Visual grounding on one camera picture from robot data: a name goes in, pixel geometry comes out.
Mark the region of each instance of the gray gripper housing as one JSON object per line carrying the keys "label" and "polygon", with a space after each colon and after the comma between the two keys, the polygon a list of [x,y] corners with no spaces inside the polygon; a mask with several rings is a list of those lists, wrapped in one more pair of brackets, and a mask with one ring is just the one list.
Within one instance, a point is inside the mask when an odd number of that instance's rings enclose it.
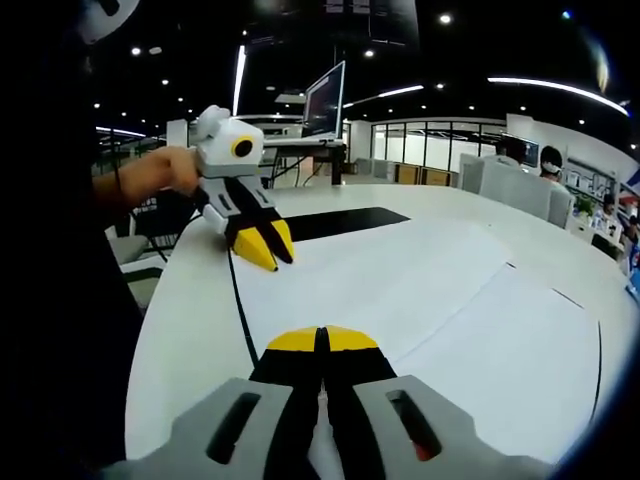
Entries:
{"label": "gray gripper housing", "polygon": [[[364,383],[354,390],[367,412],[389,480],[540,479],[551,472],[549,465],[538,460],[503,455],[483,443],[471,416],[413,376]],[[143,459],[112,465],[103,478],[262,479],[271,440],[291,392],[287,386],[231,379],[180,416],[165,445]],[[435,453],[428,461],[418,458],[397,413],[398,404],[413,410],[416,423],[426,425],[423,438],[429,439]],[[238,410],[246,412],[248,405],[248,419],[234,447],[225,453],[222,446],[222,452],[216,453],[216,438],[228,419]]]}

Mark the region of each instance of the window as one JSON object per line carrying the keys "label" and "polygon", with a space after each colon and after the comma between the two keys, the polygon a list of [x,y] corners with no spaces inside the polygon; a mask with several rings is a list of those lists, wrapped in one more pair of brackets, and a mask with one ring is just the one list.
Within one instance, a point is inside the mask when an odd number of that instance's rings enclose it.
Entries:
{"label": "window", "polygon": [[404,163],[424,165],[427,125],[425,122],[407,123],[407,135],[404,147]]}
{"label": "window", "polygon": [[386,160],[387,158],[387,126],[376,125],[373,130],[373,158]]}
{"label": "window", "polygon": [[429,122],[427,124],[427,158],[426,166],[447,170],[451,154],[451,123]]}
{"label": "window", "polygon": [[495,155],[504,125],[473,122],[408,122],[374,125],[371,157],[460,171],[460,155]]}
{"label": "window", "polygon": [[404,123],[392,123],[387,131],[387,160],[402,163],[404,157]]}
{"label": "window", "polygon": [[480,125],[477,123],[453,123],[453,143],[451,145],[452,172],[460,172],[460,155],[478,156]]}

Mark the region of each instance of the shelf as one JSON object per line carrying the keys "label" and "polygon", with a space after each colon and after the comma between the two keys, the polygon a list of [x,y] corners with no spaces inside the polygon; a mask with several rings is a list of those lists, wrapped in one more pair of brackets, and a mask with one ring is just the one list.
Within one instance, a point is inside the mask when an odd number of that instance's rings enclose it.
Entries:
{"label": "shelf", "polygon": [[596,172],[599,175],[602,175],[603,177],[607,177],[611,180],[613,180],[614,182],[616,182],[616,177],[613,174],[613,172],[605,172],[604,170],[600,170],[598,167],[594,167],[593,165],[589,165],[588,163],[584,163],[581,160],[577,160],[575,158],[569,157],[567,159],[567,163],[574,163],[582,168],[586,168],[587,170],[591,170],[592,172]]}
{"label": "shelf", "polygon": [[602,203],[602,200],[596,197],[593,193],[585,192],[584,190],[581,190],[580,188],[574,187],[572,185],[565,185],[565,188],[567,190],[578,192],[578,193],[581,193],[582,195],[586,195],[587,197],[593,198],[598,203]]}

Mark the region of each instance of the black line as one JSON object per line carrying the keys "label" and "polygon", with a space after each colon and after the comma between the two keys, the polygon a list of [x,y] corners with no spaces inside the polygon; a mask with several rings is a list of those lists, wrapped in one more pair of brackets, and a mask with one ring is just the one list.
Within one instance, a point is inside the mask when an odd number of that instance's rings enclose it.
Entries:
{"label": "black line", "polygon": [[551,290],[553,290],[554,292],[556,292],[558,295],[566,298],[567,300],[569,300],[571,303],[573,303],[576,307],[580,307],[584,310],[584,307],[582,305],[580,305],[578,302],[576,302],[575,300],[567,297],[564,293],[562,293],[560,290],[556,290],[555,288],[552,288]]}
{"label": "black line", "polygon": [[596,406],[598,405],[598,397],[600,396],[600,379],[602,378],[602,330],[600,329],[600,322],[598,322],[598,345],[598,383],[596,384],[596,398],[593,401],[593,411],[591,412],[589,423],[593,421],[593,417],[596,414]]}
{"label": "black line", "polygon": [[255,367],[258,365],[258,354],[256,353],[256,347],[253,345],[253,339],[251,338],[251,331],[247,324],[247,317],[244,315],[242,309],[242,303],[240,302],[240,293],[238,292],[238,283],[236,282],[236,272],[233,269],[233,259],[231,258],[231,249],[227,249],[227,255],[229,257],[229,270],[231,271],[231,281],[233,283],[233,292],[236,296],[236,304],[238,305],[238,314],[240,315],[240,323],[242,324],[242,331],[244,332],[244,339],[247,342],[247,348],[249,349],[249,356],[251,362]]}

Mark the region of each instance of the black ceiling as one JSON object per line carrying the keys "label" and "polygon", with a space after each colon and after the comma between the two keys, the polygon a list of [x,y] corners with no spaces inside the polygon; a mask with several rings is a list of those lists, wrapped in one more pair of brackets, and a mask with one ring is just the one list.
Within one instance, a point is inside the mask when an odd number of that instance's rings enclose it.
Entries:
{"label": "black ceiling", "polygon": [[[403,13],[404,0],[371,0],[375,14],[371,22],[350,12],[323,13],[325,3],[141,0],[134,16],[92,52],[94,101],[100,103],[97,122],[150,134],[155,125],[162,129],[167,120],[195,116],[212,103],[230,107],[238,46],[244,43],[248,59],[241,114],[301,113],[302,106],[285,109],[275,98],[283,92],[304,91],[335,60],[345,59],[345,102],[395,88],[425,86],[419,92],[356,105],[346,110],[350,119],[364,114],[372,121],[419,116],[505,118],[506,113],[521,113],[524,105],[526,114],[537,120],[585,131],[638,158],[640,148],[630,149],[631,143],[640,143],[635,116],[629,119],[569,93],[491,85],[486,80],[526,77],[598,92],[596,64],[588,47],[591,39],[609,59],[605,95],[616,103],[630,100],[626,108],[640,115],[640,69],[631,45],[637,42],[631,35],[636,22],[615,1],[592,2],[594,6],[416,1],[417,23]],[[267,15],[264,5],[281,8]],[[562,17],[565,10],[572,13],[570,20]],[[445,12],[453,17],[446,26],[438,22]],[[142,49],[142,55],[131,55],[134,46]],[[152,47],[163,51],[150,55]],[[373,58],[363,56],[368,48],[375,51]],[[162,79],[169,85],[162,85]],[[439,82],[445,84],[443,90],[435,88]],[[276,90],[267,91],[267,86]],[[469,105],[475,107],[473,112]],[[579,125],[580,119],[586,123]]]}

